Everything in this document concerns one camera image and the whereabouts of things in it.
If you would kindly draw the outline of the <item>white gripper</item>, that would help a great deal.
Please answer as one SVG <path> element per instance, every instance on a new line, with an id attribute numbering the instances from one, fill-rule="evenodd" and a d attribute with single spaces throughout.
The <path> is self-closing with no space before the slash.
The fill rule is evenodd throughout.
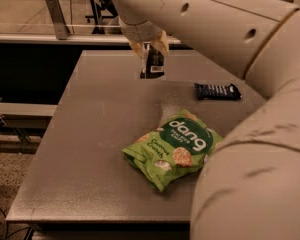
<path id="1" fill-rule="evenodd" d="M 150 42 L 163 56 L 169 55 L 167 34 L 153 23 L 149 21 L 126 23 L 122 18 L 119 18 L 119 25 L 122 34 L 130 41 L 129 46 L 140 59 L 145 56 L 143 42 Z"/>

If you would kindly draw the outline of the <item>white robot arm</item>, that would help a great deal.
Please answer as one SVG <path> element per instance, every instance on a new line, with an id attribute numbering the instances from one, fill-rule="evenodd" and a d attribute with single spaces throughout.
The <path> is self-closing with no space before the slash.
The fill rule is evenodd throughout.
<path id="1" fill-rule="evenodd" d="M 191 240 L 300 240 L 300 6 L 281 0 L 112 0 L 263 99 L 217 147 L 193 195 Z"/>

